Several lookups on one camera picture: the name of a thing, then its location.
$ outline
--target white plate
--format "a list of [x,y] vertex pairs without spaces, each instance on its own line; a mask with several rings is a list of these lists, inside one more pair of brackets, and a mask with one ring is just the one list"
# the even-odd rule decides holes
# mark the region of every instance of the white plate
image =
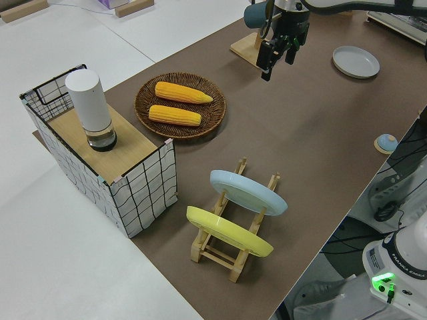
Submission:
[[380,70],[380,63],[373,55],[350,45],[335,49],[332,58],[338,70],[353,78],[371,78]]
[[211,185],[218,192],[226,192],[227,199],[254,212],[266,208],[265,215],[281,215],[288,204],[274,191],[237,173],[213,170]]

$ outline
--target green light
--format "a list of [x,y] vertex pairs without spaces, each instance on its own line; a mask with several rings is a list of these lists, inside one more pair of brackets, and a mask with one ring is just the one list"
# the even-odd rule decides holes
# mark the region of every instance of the green light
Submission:
[[372,277],[372,285],[376,290],[379,290],[379,286],[382,282],[388,282],[391,280],[391,278],[394,278],[394,273],[387,272],[383,275],[377,275],[375,277]]

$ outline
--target white table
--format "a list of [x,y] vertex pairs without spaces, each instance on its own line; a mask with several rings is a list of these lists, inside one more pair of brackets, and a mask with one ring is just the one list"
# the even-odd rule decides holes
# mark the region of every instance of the white table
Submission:
[[118,19],[50,0],[0,21],[0,318],[200,319],[32,136],[19,94],[81,63],[110,89],[239,19],[248,2],[230,2],[159,0]]
[[[69,1],[92,11],[114,13],[98,1]],[[155,0],[154,6],[123,18],[89,12],[158,62],[242,18],[249,4],[248,0]]]

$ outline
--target glass base of speaker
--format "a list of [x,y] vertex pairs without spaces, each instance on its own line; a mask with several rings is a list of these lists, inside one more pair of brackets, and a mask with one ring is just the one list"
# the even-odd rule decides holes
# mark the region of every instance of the glass base of speaker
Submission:
[[87,142],[95,151],[110,151],[117,143],[117,135],[112,125],[109,125],[105,130],[92,132],[85,130]]

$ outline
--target light blue plate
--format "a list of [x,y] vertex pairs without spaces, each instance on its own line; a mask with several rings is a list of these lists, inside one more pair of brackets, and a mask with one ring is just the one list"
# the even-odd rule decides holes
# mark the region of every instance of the light blue plate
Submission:
[[226,198],[254,212],[266,208],[266,215],[281,215],[288,204],[274,191],[243,175],[223,170],[211,172],[211,185]]

